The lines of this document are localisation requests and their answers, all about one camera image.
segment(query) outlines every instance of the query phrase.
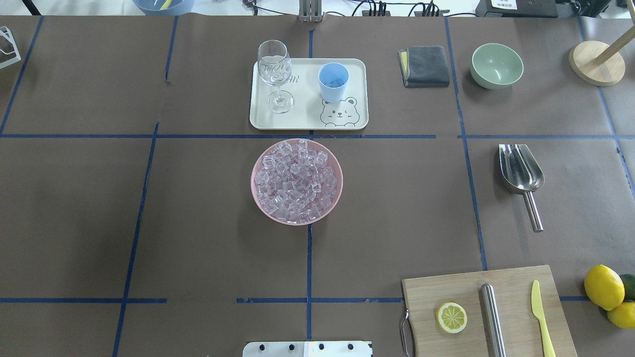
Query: white bracket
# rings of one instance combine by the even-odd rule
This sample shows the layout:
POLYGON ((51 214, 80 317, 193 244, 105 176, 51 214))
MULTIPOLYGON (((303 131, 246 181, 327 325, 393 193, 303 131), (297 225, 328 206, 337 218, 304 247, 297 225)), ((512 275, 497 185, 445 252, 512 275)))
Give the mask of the white bracket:
POLYGON ((0 27, 0 68, 19 62, 22 58, 15 44, 11 30, 7 26, 0 27))
POLYGON ((300 0, 300 22, 322 22, 322 0, 300 0))
POLYGON ((243 357, 373 357, 367 341, 249 342, 243 357))

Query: cutting board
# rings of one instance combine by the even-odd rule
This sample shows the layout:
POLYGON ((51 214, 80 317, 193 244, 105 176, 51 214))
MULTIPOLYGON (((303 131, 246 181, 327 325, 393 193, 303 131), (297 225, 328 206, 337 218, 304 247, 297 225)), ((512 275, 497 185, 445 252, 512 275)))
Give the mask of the cutting board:
POLYGON ((489 283, 494 287, 507 355, 541 357, 540 326, 531 313, 531 284, 534 280, 540 282, 542 305, 556 356, 577 357, 549 266, 403 280, 401 283, 406 308, 410 312, 416 354, 488 357, 479 289, 489 283), (463 306, 467 313, 467 325, 459 333, 447 333, 436 322, 437 308, 450 301, 463 306))

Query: gray cloth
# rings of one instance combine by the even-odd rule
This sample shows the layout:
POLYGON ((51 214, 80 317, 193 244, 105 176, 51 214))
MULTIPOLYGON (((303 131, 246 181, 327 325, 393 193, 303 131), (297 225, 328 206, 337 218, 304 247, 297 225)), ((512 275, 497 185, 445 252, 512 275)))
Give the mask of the gray cloth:
POLYGON ((406 87, 447 87, 450 85, 448 60, 441 46, 411 46, 408 54, 407 70, 399 51, 399 65, 406 87))

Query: cartoon bear face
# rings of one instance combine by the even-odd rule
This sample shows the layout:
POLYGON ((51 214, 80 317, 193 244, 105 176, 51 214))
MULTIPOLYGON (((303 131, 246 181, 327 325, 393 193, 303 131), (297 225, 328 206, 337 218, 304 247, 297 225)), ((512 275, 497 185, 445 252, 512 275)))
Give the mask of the cartoon bear face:
POLYGON ((325 126, 355 126, 359 121, 359 113, 357 112, 357 99, 348 97, 339 102, 329 103, 322 99, 324 109, 320 114, 320 120, 325 126))

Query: half lemon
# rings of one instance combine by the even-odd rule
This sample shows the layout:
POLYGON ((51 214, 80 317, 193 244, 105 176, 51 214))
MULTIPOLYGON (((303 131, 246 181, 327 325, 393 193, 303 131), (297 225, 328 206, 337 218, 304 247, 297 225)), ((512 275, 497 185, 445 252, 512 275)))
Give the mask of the half lemon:
POLYGON ((467 325, 467 314, 456 302, 446 302, 437 310, 437 323, 445 332, 458 333, 467 325))

